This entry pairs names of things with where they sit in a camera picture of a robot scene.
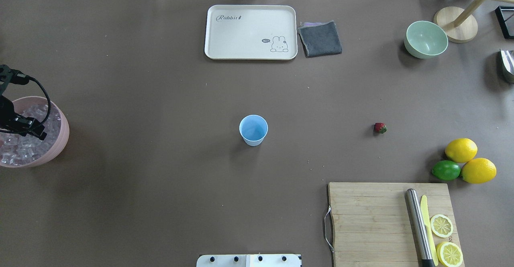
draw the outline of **cut lemon half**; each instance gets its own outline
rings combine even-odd
[[[443,242],[435,249],[437,258],[446,267],[457,267],[464,261],[462,250],[455,243]]]
[[[453,224],[450,218],[443,214],[437,214],[430,219],[432,232],[441,238],[448,238],[453,233]]]

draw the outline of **cutting board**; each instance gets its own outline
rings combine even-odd
[[[444,214],[453,223],[449,238],[434,235],[435,245],[451,241],[461,246],[445,183],[330,182],[334,267],[419,267],[405,200],[409,188],[417,191],[418,201],[426,195],[430,218]]]

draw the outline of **yellow knife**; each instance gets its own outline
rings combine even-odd
[[[437,254],[435,254],[435,244],[434,237],[432,236],[432,228],[430,227],[430,216],[428,214],[428,203],[426,202],[426,195],[421,196],[421,203],[419,204],[421,208],[421,215],[423,217],[423,223],[426,227],[426,235],[428,236],[428,243],[430,245],[430,252],[432,253],[432,260],[434,260],[434,265],[439,265],[439,260],[437,259]]]

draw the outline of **mint green bowl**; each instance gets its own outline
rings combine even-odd
[[[412,23],[405,34],[405,48],[417,58],[432,58],[448,47],[448,37],[437,24],[429,21]]]

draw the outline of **tabletop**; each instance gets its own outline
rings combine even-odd
[[[332,265],[330,181],[440,183],[444,147],[473,139],[495,179],[448,182],[466,265],[514,261],[512,49],[486,1],[479,32],[420,60],[406,28],[472,0],[0,0],[0,63],[37,78],[70,124],[66,148],[0,169],[2,266],[194,266],[202,254],[295,253]],[[343,53],[214,61],[216,4],[290,5],[337,26]],[[9,86],[13,100],[39,94]],[[249,147],[248,114],[269,132]],[[384,122],[388,131],[373,133]]]

